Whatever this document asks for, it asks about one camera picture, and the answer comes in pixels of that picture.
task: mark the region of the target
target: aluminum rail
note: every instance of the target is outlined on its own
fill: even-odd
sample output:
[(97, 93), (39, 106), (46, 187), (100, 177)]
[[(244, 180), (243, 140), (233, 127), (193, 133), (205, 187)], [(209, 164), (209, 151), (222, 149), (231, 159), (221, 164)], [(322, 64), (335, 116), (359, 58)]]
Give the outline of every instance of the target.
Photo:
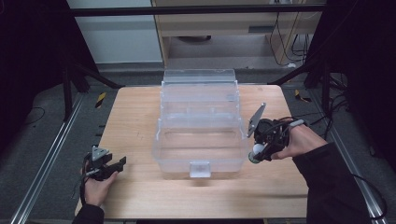
[(63, 123), (60, 131), (55, 137), (55, 140), (53, 141), (52, 146), (49, 149), (49, 153), (47, 154), (46, 159), (44, 159), (40, 169), (37, 172), (37, 175), (35, 176), (35, 180), (25, 194), (19, 208), (11, 218), (11, 224), (23, 224), (27, 220), (33, 206), (35, 205), (35, 201), (37, 200), (37, 197), (43, 189), (47, 177), (50, 174), (50, 170), (52, 169), (52, 166), (55, 163), (59, 152), (61, 151), (64, 140), (69, 134), (69, 131), (77, 117), (78, 111), (81, 108), (83, 98), (84, 95), (82, 93), (79, 93), (73, 106), (74, 110), (72, 115), (70, 116), (69, 120)]
[(175, 14), (213, 13), (257, 13), (257, 12), (317, 12), (337, 10), (342, 5), (326, 4), (283, 4), (283, 5), (234, 5), (234, 6), (185, 6), (185, 7), (113, 7), (113, 8), (70, 8), (68, 10), (43, 11), (51, 15), (71, 15), (74, 17), (98, 16), (142, 16)]

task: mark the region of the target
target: wooden tabletop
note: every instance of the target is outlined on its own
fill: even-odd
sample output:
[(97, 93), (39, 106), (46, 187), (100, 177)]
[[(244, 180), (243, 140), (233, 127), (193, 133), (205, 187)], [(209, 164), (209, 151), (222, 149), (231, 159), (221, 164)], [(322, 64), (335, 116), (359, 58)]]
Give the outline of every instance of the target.
[[(248, 120), (262, 102), (262, 115), (280, 119), (290, 112), (278, 86), (239, 85), (241, 116)], [(307, 186), (290, 158), (253, 164), (214, 179), (166, 178), (151, 155), (160, 116), (160, 86), (119, 90), (100, 147), (117, 162), (126, 156), (103, 204), (106, 218), (269, 218), (305, 217)], [(253, 147), (254, 139), (249, 138)]]

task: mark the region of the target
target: black jacket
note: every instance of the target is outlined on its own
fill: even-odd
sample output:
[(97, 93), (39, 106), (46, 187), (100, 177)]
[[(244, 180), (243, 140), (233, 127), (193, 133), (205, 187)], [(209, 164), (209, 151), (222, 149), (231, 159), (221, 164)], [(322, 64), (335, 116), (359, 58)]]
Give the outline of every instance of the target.
[[(316, 148), (293, 161), (309, 187), (306, 223), (372, 223), (361, 190), (335, 144)], [(100, 207), (85, 204), (73, 223), (102, 224), (104, 215)]]

